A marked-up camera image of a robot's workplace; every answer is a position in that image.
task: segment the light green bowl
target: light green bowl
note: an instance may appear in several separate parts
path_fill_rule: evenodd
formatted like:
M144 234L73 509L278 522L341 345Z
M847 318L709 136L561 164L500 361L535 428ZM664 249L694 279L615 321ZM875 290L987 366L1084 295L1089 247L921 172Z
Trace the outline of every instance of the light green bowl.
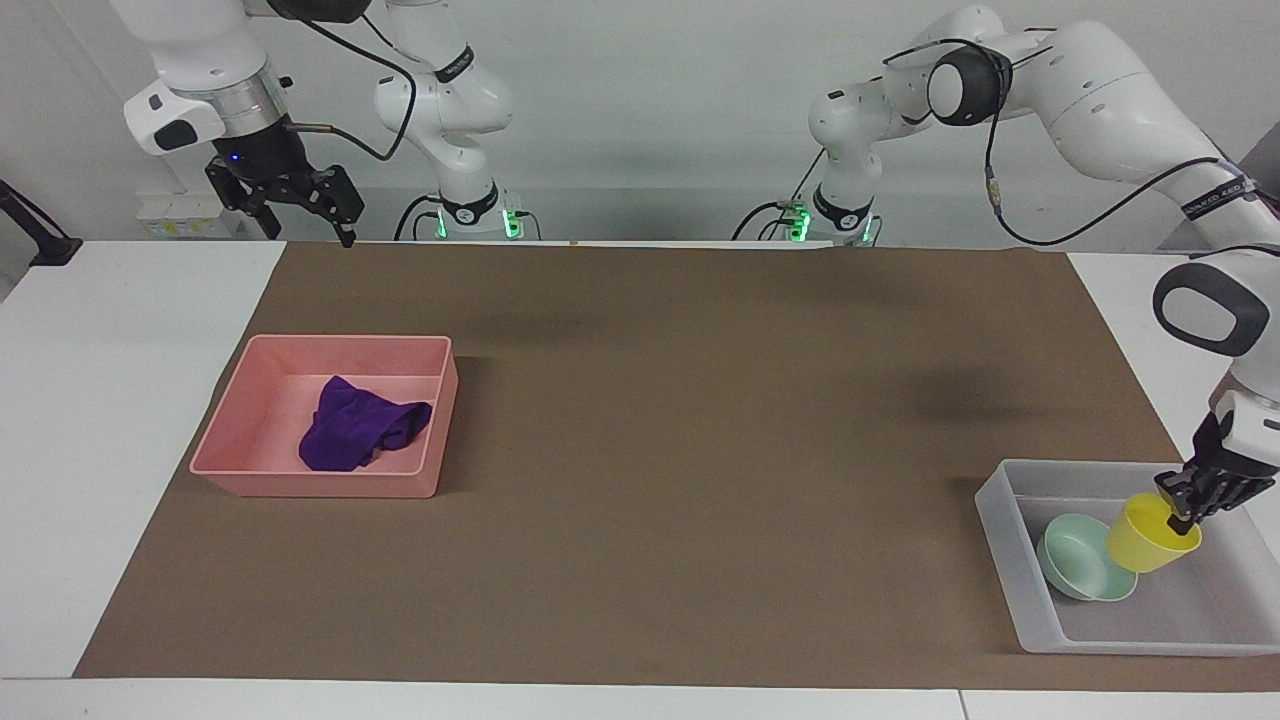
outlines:
M1119 602L1133 594L1138 574L1111 560L1110 532L1106 524L1088 515L1055 518L1036 546L1044 579L1075 600Z

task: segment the pink plastic bin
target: pink plastic bin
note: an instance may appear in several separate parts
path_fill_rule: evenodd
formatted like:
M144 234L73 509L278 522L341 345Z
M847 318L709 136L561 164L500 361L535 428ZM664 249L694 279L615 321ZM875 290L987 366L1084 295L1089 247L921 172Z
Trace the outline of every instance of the pink plastic bin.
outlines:
M298 457L298 442L334 375L392 402L430 402L431 421L412 445L366 468L312 471ZM447 337L255 336L191 471L244 497L431 497L457 389Z

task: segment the purple cloth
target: purple cloth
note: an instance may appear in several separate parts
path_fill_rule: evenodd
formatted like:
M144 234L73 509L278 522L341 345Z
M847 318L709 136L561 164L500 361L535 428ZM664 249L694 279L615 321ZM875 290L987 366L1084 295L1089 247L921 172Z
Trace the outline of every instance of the purple cloth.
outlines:
M312 470L349 473L372 462L378 450L408 447L430 419L426 402L396 405L334 375L320 391L298 456Z

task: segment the brown tabletop surface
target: brown tabletop surface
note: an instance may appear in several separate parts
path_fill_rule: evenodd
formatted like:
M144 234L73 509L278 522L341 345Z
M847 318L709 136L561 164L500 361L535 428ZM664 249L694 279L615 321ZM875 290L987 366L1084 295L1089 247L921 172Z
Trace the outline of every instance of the brown tabletop surface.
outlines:
M1064 255L296 243L259 333L452 337L440 493L183 461L77 676L1280 691L1018 646L996 465L1178 460Z

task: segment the yellow cup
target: yellow cup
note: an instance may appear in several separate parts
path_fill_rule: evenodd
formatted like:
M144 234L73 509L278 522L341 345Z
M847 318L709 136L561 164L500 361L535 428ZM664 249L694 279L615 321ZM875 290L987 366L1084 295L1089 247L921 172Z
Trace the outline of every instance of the yellow cup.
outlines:
M1199 547L1199 525L1179 536L1169 527L1169 503L1158 495L1129 498L1107 536L1107 552L1116 565L1133 573L1151 573Z

